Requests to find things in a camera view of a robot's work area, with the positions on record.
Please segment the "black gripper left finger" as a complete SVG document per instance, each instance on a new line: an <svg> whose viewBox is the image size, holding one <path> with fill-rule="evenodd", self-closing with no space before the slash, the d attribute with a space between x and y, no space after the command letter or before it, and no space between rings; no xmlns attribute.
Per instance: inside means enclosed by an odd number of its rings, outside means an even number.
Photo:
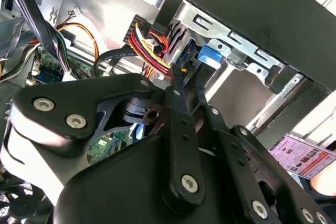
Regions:
<svg viewBox="0 0 336 224"><path fill-rule="evenodd" d="M89 143L129 123L151 127L164 144L163 191L188 204L204 199L204 179L183 74L165 88L137 74L26 87L10 109L10 172L39 187L53 204L88 167Z"/></svg>

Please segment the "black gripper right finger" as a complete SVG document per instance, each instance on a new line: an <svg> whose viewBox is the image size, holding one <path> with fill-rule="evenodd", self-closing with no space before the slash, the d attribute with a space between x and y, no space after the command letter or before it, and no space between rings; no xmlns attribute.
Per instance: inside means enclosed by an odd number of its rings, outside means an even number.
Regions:
<svg viewBox="0 0 336 224"><path fill-rule="evenodd" d="M214 151L225 180L225 201L235 223L330 223L330 217L243 126L229 129L221 113L208 105L204 83L194 76L187 104L201 146Z"/></svg>

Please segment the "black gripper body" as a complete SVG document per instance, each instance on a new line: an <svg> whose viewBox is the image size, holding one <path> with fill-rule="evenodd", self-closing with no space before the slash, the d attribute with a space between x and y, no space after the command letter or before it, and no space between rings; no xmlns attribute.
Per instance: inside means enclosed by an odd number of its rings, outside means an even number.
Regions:
<svg viewBox="0 0 336 224"><path fill-rule="evenodd" d="M199 135L206 198L183 214L162 197L163 143L158 137L127 147L75 175L54 209L54 223L243 223L244 215L214 141Z"/></svg>

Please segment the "person's bare hand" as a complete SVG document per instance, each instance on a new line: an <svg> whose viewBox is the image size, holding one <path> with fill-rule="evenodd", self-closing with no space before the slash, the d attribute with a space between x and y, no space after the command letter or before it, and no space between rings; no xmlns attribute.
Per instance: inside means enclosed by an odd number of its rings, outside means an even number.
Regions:
<svg viewBox="0 0 336 224"><path fill-rule="evenodd" d="M310 181L310 186L322 195L335 196L335 171L322 171Z"/></svg>

